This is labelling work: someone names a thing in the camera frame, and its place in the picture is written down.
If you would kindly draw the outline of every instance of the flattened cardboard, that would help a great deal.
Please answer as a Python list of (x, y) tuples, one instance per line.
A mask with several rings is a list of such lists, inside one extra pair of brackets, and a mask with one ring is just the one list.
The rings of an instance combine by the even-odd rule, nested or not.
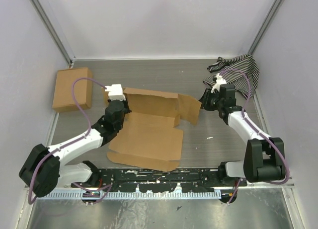
[[(108, 94), (104, 91), (107, 103)], [(125, 88), (132, 110), (123, 129), (110, 142), (107, 157), (115, 163), (172, 171), (181, 159), (183, 131), (180, 118), (196, 124), (201, 103), (171, 92)]]
[[(93, 77), (88, 68), (66, 69), (57, 73), (52, 108), (56, 112), (78, 110), (72, 98), (72, 84), (80, 77)], [(83, 109), (91, 108), (92, 81), (78, 81), (74, 88), (75, 97)]]

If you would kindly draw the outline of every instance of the open cardboard box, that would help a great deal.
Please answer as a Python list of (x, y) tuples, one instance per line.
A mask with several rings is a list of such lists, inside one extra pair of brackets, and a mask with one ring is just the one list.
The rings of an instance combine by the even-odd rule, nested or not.
[(176, 169), (181, 159), (183, 131), (174, 127), (180, 119), (195, 125), (201, 103), (192, 96), (171, 92), (125, 88), (124, 94), (132, 112), (111, 141), (108, 158), (141, 168)]

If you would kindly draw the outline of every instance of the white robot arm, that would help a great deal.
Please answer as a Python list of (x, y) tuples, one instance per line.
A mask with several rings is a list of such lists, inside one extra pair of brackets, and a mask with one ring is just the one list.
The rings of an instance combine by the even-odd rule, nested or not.
[[(221, 162), (218, 168), (219, 179), (226, 177), (246, 178), (249, 182), (273, 181), (284, 179), (286, 168), (271, 141), (284, 156), (284, 143), (263, 132), (251, 121), (242, 107), (236, 105), (235, 87), (217, 74), (213, 89), (207, 88), (200, 99), (201, 108), (219, 112), (219, 117), (233, 128), (246, 143), (243, 161)], [(263, 158), (263, 152), (269, 158)]]
[(73, 182), (88, 182), (95, 185), (100, 179), (99, 170), (89, 161), (77, 165), (66, 165), (81, 154), (99, 148), (110, 142), (122, 129), (124, 118), (130, 112), (128, 102), (120, 84), (106, 87), (109, 91), (109, 105), (105, 114), (84, 133), (57, 145), (37, 145), (24, 163), (19, 176), (30, 186), (36, 166), (48, 154), (41, 165), (33, 186), (37, 197), (44, 197), (56, 186)]

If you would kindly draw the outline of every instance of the gray metal floor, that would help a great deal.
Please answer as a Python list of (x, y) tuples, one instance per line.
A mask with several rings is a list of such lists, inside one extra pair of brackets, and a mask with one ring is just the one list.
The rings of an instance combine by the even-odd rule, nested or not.
[(203, 199), (105, 200), (93, 207), (74, 200), (38, 200), (28, 225), (28, 229), (290, 228), (280, 189), (240, 189), (230, 206)]
[[(179, 92), (197, 99), (205, 89), (202, 79), (209, 76), (211, 60), (77, 61), (89, 67), (94, 78), (105, 85)], [(238, 104), (244, 99), (237, 94)], [(93, 107), (87, 110), (92, 122), (104, 112), (101, 89), (94, 86)], [(259, 125), (253, 102), (247, 112)], [(221, 161), (241, 160), (245, 145), (226, 126), (217, 112), (202, 111), (197, 126), (182, 122), (184, 130), (180, 167), (217, 167)], [(59, 115), (53, 144), (74, 137), (87, 128), (79, 112)], [(110, 162), (108, 147), (90, 151), (73, 163), (90, 160), (98, 167), (127, 167)], [(219, 200), (105, 200), (93, 207), (75, 200), (37, 200), (28, 229), (289, 229), (292, 228), (281, 189), (240, 189), (235, 203)]]
[[(121, 83), (125, 87), (170, 91), (189, 94), (199, 99), (205, 89), (202, 80), (210, 73), (206, 67), (215, 60), (126, 60), (126, 61), (76, 61), (74, 68), (89, 67), (93, 77), (105, 85)], [(245, 99), (237, 93), (238, 104)], [(92, 108), (87, 110), (91, 121), (104, 114), (101, 88), (93, 87)], [(247, 113), (259, 125), (251, 100)], [(181, 121), (178, 128), (184, 131), (180, 167), (217, 167), (221, 161), (242, 160), (245, 145), (238, 134), (224, 124), (217, 112), (201, 110), (198, 124)], [(70, 139), (87, 129), (86, 119), (79, 111), (61, 113), (57, 122), (53, 144)], [(108, 146), (81, 155), (71, 164), (90, 160), (97, 167), (127, 167), (112, 163), (106, 152)]]

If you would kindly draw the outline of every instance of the striped cloth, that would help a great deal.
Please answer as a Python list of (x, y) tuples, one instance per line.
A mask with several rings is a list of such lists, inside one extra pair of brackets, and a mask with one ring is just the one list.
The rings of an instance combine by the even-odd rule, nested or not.
[[(251, 96), (254, 96), (258, 83), (259, 69), (252, 55), (244, 54), (227, 60), (218, 57), (218, 61), (215, 64), (208, 66), (207, 69), (210, 73), (217, 73), (221, 70), (227, 69), (239, 69), (243, 71), (247, 75), (250, 82)], [(204, 79), (203, 82), (206, 85), (213, 87), (215, 84), (215, 76), (216, 74), (209, 76)], [(235, 89), (242, 93), (243, 96), (247, 99), (248, 85), (246, 79), (240, 73), (235, 71), (228, 71), (222, 74), (222, 77), (227, 81), (227, 83), (233, 84), (235, 86)]]

